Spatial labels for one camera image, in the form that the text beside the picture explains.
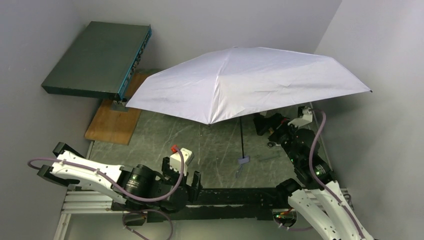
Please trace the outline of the lilac umbrella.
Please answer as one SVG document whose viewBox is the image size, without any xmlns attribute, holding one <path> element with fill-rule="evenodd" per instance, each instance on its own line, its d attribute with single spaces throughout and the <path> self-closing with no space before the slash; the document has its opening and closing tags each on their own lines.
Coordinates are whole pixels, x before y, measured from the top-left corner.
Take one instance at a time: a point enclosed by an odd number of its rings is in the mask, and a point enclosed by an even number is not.
<svg viewBox="0 0 424 240">
<path fill-rule="evenodd" d="M 147 77 L 127 106 L 213 125 L 369 91 L 365 83 L 330 56 L 267 47 L 231 47 Z"/>
</svg>

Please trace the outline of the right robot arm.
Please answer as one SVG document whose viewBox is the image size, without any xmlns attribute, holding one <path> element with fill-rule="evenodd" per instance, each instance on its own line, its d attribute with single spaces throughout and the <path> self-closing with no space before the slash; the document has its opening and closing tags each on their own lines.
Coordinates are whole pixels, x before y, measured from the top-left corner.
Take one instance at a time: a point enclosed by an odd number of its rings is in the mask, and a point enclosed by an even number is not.
<svg viewBox="0 0 424 240">
<path fill-rule="evenodd" d="M 272 132 L 269 141 L 282 147 L 297 177 L 277 185 L 277 197 L 303 216 L 324 240 L 372 240 L 346 200 L 333 170 L 318 154 L 318 139 L 326 122 L 325 113 L 321 115 L 314 132 L 299 126 L 311 123 L 313 114 L 309 109 L 294 119 L 279 113 L 270 117 L 254 114 L 257 134 Z"/>
</svg>

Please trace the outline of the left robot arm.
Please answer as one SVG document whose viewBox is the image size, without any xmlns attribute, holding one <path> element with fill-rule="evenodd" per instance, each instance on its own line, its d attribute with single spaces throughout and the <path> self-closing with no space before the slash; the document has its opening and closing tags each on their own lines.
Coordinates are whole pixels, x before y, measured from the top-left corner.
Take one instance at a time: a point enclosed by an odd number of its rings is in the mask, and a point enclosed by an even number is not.
<svg viewBox="0 0 424 240">
<path fill-rule="evenodd" d="M 187 148 L 171 147 L 172 154 L 162 159 L 161 170 L 137 166 L 104 164 L 84 158 L 69 145 L 59 142 L 48 158 L 51 165 L 28 166 L 42 179 L 64 187 L 96 191 L 112 199 L 126 211 L 147 209 L 175 213 L 194 203 L 203 189 L 201 173 L 195 171 L 187 183 L 188 165 L 194 154 Z"/>
</svg>

